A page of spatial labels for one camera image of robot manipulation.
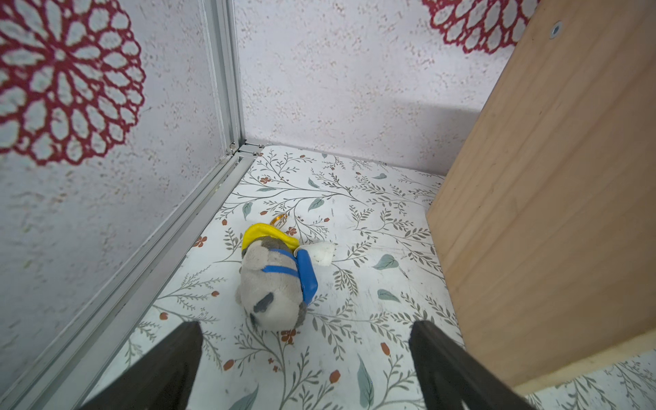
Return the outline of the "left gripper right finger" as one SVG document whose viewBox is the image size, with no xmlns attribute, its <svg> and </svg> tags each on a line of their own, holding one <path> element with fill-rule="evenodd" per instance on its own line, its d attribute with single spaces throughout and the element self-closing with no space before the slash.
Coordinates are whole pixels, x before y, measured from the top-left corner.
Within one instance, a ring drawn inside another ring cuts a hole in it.
<svg viewBox="0 0 656 410">
<path fill-rule="evenodd" d="M 531 408 L 432 322 L 414 322 L 408 345 L 428 409 Z"/>
</svg>

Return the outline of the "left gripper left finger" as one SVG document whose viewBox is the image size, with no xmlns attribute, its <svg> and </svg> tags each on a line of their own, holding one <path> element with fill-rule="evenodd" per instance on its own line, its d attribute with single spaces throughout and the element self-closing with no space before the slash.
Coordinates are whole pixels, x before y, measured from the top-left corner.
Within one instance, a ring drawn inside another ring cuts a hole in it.
<svg viewBox="0 0 656 410">
<path fill-rule="evenodd" d="M 203 353 L 200 323 L 180 324 L 83 409 L 186 409 Z"/>
</svg>

